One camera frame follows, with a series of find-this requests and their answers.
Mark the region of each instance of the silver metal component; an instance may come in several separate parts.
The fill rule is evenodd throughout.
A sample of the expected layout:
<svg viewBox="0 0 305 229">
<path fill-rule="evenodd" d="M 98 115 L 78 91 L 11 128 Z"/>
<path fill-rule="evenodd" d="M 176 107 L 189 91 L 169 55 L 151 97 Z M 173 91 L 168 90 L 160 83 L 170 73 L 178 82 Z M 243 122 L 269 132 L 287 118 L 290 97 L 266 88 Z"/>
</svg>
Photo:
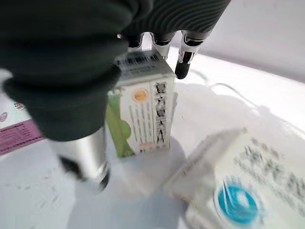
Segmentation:
<svg viewBox="0 0 305 229">
<path fill-rule="evenodd" d="M 135 36 L 127 36 L 129 41 L 128 52 L 139 52 L 142 51 L 142 41 L 144 33 Z"/>
<path fill-rule="evenodd" d="M 208 37 L 208 35 L 210 33 L 211 33 L 211 31 L 209 31 L 207 33 L 182 31 L 182 38 L 181 38 L 181 42 L 180 42 L 178 62 L 186 63 L 186 61 L 183 61 L 183 58 L 184 58 L 185 52 L 189 52 L 191 54 L 188 57 L 187 63 L 190 64 L 191 61 L 193 60 L 194 56 L 198 53 L 202 42 L 205 40 L 205 38 Z M 188 45 L 188 43 L 190 41 L 192 41 L 194 43 L 198 43 L 198 45 L 195 45 L 195 46 Z"/>
<path fill-rule="evenodd" d="M 128 52 L 140 52 L 142 51 L 142 44 L 140 44 L 138 47 L 128 47 Z"/>
<path fill-rule="evenodd" d="M 170 46 L 171 46 L 170 42 L 166 45 L 157 45 L 154 39 L 152 40 L 152 50 L 157 50 L 165 60 L 167 59 Z"/>
<path fill-rule="evenodd" d="M 168 52 L 171 47 L 172 38 L 176 32 L 166 33 L 166 34 L 154 34 L 150 33 L 152 37 L 152 50 L 157 50 L 160 55 L 166 60 Z"/>
<path fill-rule="evenodd" d="M 106 177 L 108 166 L 104 126 L 92 135 L 77 140 L 49 141 L 59 157 L 68 159 L 79 167 L 81 178 L 101 183 Z"/>
</svg>

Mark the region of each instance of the white table surface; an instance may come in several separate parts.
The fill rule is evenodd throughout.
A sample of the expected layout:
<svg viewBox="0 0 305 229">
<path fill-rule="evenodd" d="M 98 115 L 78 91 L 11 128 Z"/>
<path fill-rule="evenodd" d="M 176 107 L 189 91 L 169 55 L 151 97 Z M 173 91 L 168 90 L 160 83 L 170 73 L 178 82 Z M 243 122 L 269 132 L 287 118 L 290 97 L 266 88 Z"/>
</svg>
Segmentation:
<svg viewBox="0 0 305 229">
<path fill-rule="evenodd" d="M 178 49 L 172 47 L 172 68 L 177 56 Z M 246 126 L 261 141 L 289 152 L 296 166 L 302 165 L 304 84 L 197 55 L 175 90 L 171 150 L 120 161 L 108 137 L 112 174 L 99 195 L 75 198 L 77 189 L 63 178 L 46 140 L 0 157 L 0 228 L 188 228 L 186 205 L 158 186 L 208 134 L 229 128 Z"/>
</svg>

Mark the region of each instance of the orange circle logo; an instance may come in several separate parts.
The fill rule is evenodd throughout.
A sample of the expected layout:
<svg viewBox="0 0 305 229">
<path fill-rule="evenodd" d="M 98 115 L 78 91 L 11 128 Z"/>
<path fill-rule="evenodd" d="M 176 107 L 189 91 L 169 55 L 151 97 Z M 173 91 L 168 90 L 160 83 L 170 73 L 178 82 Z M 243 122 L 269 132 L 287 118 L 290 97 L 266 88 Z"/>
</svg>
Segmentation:
<svg viewBox="0 0 305 229">
<path fill-rule="evenodd" d="M 145 89 L 136 91 L 133 95 L 133 99 L 136 102 L 144 102 L 148 98 L 148 92 Z"/>
</svg>

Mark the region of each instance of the pink package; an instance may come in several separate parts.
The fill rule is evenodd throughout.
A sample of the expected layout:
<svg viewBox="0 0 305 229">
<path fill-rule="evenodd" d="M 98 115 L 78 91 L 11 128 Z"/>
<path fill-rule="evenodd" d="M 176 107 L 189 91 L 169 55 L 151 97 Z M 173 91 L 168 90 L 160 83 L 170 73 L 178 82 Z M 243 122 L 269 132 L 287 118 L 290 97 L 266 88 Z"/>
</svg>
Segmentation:
<svg viewBox="0 0 305 229">
<path fill-rule="evenodd" d="M 43 140 L 24 106 L 0 93 L 0 156 Z"/>
</svg>

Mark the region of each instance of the white wall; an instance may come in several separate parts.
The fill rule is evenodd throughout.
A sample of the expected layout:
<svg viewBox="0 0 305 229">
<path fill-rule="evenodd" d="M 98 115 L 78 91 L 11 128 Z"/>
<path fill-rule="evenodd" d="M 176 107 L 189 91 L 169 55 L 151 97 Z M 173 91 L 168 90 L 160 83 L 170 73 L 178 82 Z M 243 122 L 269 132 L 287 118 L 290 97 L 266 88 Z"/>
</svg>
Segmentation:
<svg viewBox="0 0 305 229">
<path fill-rule="evenodd" d="M 305 0 L 232 0 L 200 52 L 305 82 Z"/>
</svg>

